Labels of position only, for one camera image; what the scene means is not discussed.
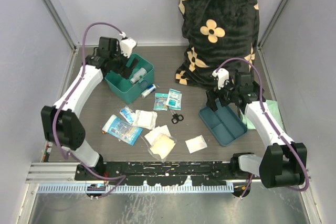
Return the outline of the white plastic bottle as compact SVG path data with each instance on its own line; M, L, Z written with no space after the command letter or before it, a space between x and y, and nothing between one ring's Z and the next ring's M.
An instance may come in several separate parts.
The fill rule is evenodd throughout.
M132 84L137 83L139 80L141 80L145 75L147 74L146 69L140 68L130 79L130 82Z

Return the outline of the white blue bandage roll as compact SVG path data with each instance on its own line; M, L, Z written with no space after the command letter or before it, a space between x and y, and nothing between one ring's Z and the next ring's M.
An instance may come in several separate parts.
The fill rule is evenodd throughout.
M149 96L151 93L153 93L156 89L157 89L157 87L156 87L155 84L152 84L152 85L148 86L148 87L141 93L142 98L146 98L146 97Z

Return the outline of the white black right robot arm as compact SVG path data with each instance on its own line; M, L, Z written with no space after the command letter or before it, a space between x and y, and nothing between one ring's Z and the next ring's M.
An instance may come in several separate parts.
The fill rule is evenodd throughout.
M231 103L236 105L252 122L266 149L262 157L234 154L232 176L241 179L250 173L259 177L266 188L307 189L307 148L289 137L274 119L263 96L262 82L256 82L249 72L238 71L230 78L223 68L213 71L212 77L217 85L207 90L206 105L214 112Z

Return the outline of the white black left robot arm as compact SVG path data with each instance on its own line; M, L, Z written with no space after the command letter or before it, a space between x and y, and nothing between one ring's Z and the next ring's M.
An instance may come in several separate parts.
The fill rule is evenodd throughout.
M85 56L80 71L53 106L41 110L44 136L55 143L66 157L73 155L87 166L86 173L93 180L101 179L105 167L102 157L86 141L86 132L79 117L83 106L95 87L111 72L129 79L137 60L130 60L137 42L132 38L100 38L96 55Z

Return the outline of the teal medicine kit box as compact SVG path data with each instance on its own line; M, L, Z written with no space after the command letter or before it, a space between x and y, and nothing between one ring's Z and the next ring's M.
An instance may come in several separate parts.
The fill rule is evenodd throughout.
M134 59L137 59L139 62L133 69L129 79L125 79L115 72L110 72L104 78L110 90L126 104L134 102L146 88L154 83L154 65L140 55L132 54L127 63L127 67ZM136 83L131 83L131 78L141 68L146 70L146 75Z

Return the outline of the clear bag blue bandages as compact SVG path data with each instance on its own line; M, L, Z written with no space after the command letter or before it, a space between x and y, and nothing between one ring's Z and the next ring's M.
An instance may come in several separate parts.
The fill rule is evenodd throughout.
M167 111L167 98L168 94L167 93L156 93L155 94L155 101L154 101L154 111Z

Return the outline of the small clear blue packet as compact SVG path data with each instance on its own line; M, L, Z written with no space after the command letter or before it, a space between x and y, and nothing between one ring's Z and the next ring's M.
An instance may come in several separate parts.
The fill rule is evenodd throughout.
M135 112L131 108L125 106L120 109L119 113L129 124L133 124L135 120Z

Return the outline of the white gauze pack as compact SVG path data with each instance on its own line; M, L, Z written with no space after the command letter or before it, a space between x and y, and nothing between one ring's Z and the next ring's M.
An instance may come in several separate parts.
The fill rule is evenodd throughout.
M157 113L154 111L136 110L133 126L153 130L156 126Z

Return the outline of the light green cloth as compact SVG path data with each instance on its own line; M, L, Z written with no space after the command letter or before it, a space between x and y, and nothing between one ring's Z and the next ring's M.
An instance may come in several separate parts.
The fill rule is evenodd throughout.
M279 126L284 130L285 127L283 125L282 117L280 115L278 102L273 101L273 100L266 100L266 104L267 104L268 110L271 113L271 115L274 117L274 119L279 124ZM244 115L241 111L239 111L239 117L240 117L241 121L245 124L245 126L247 127L248 130L255 130L256 129L255 126L250 121L250 119L248 119L246 117L246 115Z

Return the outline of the clear bag beige pad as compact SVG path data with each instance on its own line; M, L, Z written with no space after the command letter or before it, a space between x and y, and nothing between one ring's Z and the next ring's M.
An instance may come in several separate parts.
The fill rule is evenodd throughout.
M176 145L177 140L171 136L160 133L152 145L149 147L149 153L158 161L164 163L171 150Z

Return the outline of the white gauze pad stack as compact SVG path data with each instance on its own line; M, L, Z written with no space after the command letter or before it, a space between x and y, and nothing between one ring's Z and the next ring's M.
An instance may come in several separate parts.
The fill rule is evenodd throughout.
M167 136L170 135L170 131L167 125L164 126L157 126L153 130L151 130L148 134L146 134L144 137L148 141L150 145L153 144L154 140L160 135L160 134L165 134Z

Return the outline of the black floral plush blanket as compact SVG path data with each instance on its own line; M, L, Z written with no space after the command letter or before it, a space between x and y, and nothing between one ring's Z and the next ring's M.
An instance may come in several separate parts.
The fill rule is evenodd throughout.
M222 63L230 77L253 72L260 19L258 0L179 0L182 36L188 47L175 81L205 89L217 85L212 73Z

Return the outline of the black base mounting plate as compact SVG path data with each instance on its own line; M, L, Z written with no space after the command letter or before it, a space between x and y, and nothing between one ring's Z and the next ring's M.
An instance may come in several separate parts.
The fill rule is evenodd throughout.
M231 163L223 161L190 162L106 162L104 177L125 176L122 185L181 186L188 178L192 186L226 185L228 180L248 180L247 172L235 170Z

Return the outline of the black handled scissors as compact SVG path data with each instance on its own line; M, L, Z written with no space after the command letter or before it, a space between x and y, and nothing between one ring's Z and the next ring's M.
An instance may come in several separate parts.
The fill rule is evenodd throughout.
M170 113L172 114L171 122L173 124L178 124L178 122L181 122L184 120L184 116L181 114L177 114L174 110L170 110Z

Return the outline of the aluminium slotted rail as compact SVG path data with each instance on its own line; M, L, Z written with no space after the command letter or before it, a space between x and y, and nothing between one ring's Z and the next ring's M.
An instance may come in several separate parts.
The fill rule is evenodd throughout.
M92 175L82 165L77 163L33 163L29 169L27 183L37 183L39 193L86 193L101 195L108 191L113 193L232 193L233 180L226 185L192 186L188 178L185 184L178 186L128 186L121 183L124 175L110 177L108 182Z

